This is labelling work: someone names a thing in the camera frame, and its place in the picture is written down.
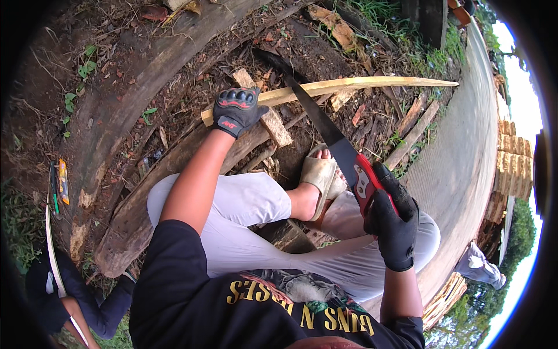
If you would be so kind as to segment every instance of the gloved hand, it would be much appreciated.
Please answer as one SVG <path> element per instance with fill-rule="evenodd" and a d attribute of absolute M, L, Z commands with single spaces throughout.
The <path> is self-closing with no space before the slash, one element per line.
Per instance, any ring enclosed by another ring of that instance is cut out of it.
<path fill-rule="evenodd" d="M 258 95 L 257 87 L 221 91 L 213 105 L 213 127 L 238 139 L 270 110 L 266 106 L 258 107 Z"/>
<path fill-rule="evenodd" d="M 364 212 L 364 231 L 378 236 L 378 246 L 386 267 L 405 271 L 415 264 L 415 238 L 419 227 L 419 207 L 393 174 L 381 162 L 372 170 L 385 188 L 372 195 L 371 206 Z M 399 216 L 391 206 L 392 196 Z"/>

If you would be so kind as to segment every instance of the black sleeve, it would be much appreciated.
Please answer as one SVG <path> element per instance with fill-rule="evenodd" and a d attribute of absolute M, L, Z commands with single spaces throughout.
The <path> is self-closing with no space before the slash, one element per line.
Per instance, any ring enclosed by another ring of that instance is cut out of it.
<path fill-rule="evenodd" d="M 132 338 L 171 325 L 207 281 L 207 260 L 198 233 L 184 222 L 159 223 L 133 293 Z"/>
<path fill-rule="evenodd" d="M 405 344 L 406 348 L 423 349 L 425 347 L 421 318 L 398 318 L 386 323 L 385 326 Z"/>

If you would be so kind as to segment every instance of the tree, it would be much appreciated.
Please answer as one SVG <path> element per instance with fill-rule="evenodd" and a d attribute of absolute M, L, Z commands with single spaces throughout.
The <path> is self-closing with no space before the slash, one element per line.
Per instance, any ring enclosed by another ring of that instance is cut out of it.
<path fill-rule="evenodd" d="M 477 348 L 490 330 L 490 319 L 502 312 L 509 283 L 517 265 L 531 253 L 535 223 L 528 203 L 516 199 L 506 255 L 500 271 L 506 285 L 496 290 L 489 284 L 468 280 L 467 291 L 446 316 L 425 333 L 428 348 Z"/>

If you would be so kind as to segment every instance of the wooden plank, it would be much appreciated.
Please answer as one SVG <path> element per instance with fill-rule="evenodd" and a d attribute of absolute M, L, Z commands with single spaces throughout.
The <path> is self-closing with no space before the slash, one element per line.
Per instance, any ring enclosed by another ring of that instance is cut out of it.
<path fill-rule="evenodd" d="M 419 118 L 419 115 L 426 107 L 427 98 L 428 97 L 426 93 L 421 92 L 421 94 L 419 94 L 418 97 L 415 98 L 413 105 L 411 106 L 411 108 L 409 108 L 405 117 L 397 121 L 397 123 L 395 124 L 395 128 L 399 133 L 399 137 L 405 137 L 405 134 L 415 124 L 415 122 Z"/>
<path fill-rule="evenodd" d="M 345 90 L 358 90 L 369 87 L 382 86 L 437 86 L 437 87 L 454 87 L 459 83 L 426 78 L 413 77 L 360 77 L 345 78 L 327 81 L 318 81 L 309 84 L 303 84 L 301 87 L 311 96 L 317 96 L 327 93 L 336 93 Z M 258 104 L 273 107 L 278 104 L 296 101 L 297 98 L 290 87 L 284 87 L 272 91 L 261 93 L 258 98 Z M 213 124 L 213 113 L 211 109 L 206 109 L 201 113 L 201 119 L 206 126 Z"/>
<path fill-rule="evenodd" d="M 250 77 L 246 69 L 242 68 L 233 73 L 234 79 L 240 85 L 240 87 L 254 87 L 256 83 Z M 270 111 L 262 115 L 260 120 L 262 125 L 270 133 L 271 138 L 275 142 L 277 147 L 281 148 L 292 143 L 291 135 L 288 134 L 287 130 L 283 126 L 283 120 L 281 116 L 273 108 Z"/>
<path fill-rule="evenodd" d="M 395 166 L 399 164 L 401 159 L 403 159 L 404 155 L 411 150 L 412 145 L 415 144 L 416 140 L 419 139 L 420 135 L 426 129 L 426 126 L 428 126 L 430 121 L 432 121 L 432 118 L 434 118 L 434 115 L 436 115 L 438 108 L 440 108 L 440 105 L 438 104 L 438 101 L 434 100 L 430 104 L 426 112 L 424 112 L 417 125 L 411 130 L 411 132 L 409 132 L 407 137 L 403 139 L 403 142 L 401 142 L 384 161 L 384 165 L 387 166 L 390 171 L 393 170 Z"/>

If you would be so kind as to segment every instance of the wooden stick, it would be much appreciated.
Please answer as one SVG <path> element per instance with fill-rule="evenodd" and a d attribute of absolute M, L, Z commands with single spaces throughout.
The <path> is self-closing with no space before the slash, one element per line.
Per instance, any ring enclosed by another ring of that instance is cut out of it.
<path fill-rule="evenodd" d="M 258 154 L 258 156 L 256 156 L 254 159 L 250 160 L 246 166 L 244 166 L 238 173 L 248 173 L 250 172 L 252 169 L 254 169 L 256 166 L 259 165 L 259 163 L 261 163 L 263 161 L 263 159 L 267 159 L 268 157 L 272 156 L 273 154 L 275 154 L 275 151 L 277 150 L 277 146 L 276 145 L 272 145 L 267 147 L 264 152 Z"/>
<path fill-rule="evenodd" d="M 362 77 L 362 78 L 345 78 L 327 81 L 319 81 L 309 84 L 303 84 L 301 87 L 308 92 L 311 97 L 335 93 L 340 90 L 357 90 L 368 87 L 382 87 L 382 86 L 438 86 L 438 87 L 453 87 L 459 83 L 451 81 L 425 79 L 425 78 L 412 78 L 412 77 Z M 258 98 L 258 103 L 263 106 L 276 106 L 282 103 L 296 101 L 297 98 L 290 87 L 284 87 L 273 91 L 261 93 Z M 211 109 L 206 109 L 201 113 L 201 119 L 206 126 L 213 124 L 213 112 Z"/>
<path fill-rule="evenodd" d="M 233 73 L 233 77 L 240 87 L 250 88 L 256 86 L 256 83 L 252 80 L 252 77 L 250 77 L 244 68 L 235 71 Z M 270 133 L 271 138 L 277 147 L 281 148 L 292 143 L 291 135 L 288 134 L 287 130 L 283 126 L 281 117 L 273 108 L 270 108 L 269 112 L 262 115 L 261 122 Z"/>
<path fill-rule="evenodd" d="M 426 112 L 424 112 L 417 125 L 411 130 L 411 132 L 409 132 L 403 142 L 401 142 L 384 161 L 384 165 L 387 166 L 390 171 L 393 170 L 395 166 L 399 164 L 401 159 L 403 159 L 404 155 L 411 150 L 413 144 L 415 144 L 416 140 L 419 139 L 420 135 L 426 129 L 426 126 L 428 126 L 430 121 L 432 121 L 432 118 L 434 118 L 434 115 L 436 115 L 438 108 L 440 108 L 440 105 L 438 104 L 438 101 L 434 100 L 430 104 Z"/>

